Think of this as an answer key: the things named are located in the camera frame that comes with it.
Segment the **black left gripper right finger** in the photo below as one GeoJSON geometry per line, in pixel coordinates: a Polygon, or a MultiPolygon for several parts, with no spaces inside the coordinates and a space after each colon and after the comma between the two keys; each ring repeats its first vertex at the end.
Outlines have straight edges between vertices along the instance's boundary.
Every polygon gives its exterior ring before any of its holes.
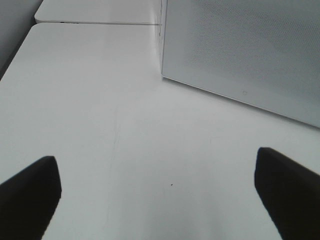
{"type": "Polygon", "coordinates": [[[254,186],[283,240],[320,238],[318,174],[270,147],[261,147],[254,186]]]}

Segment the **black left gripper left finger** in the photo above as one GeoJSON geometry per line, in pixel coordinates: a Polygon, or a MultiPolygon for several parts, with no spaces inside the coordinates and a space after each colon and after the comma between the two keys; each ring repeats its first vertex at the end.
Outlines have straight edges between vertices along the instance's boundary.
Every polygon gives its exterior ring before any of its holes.
{"type": "Polygon", "coordinates": [[[62,195],[58,164],[44,156],[0,185],[0,238],[40,240],[62,195]]]}

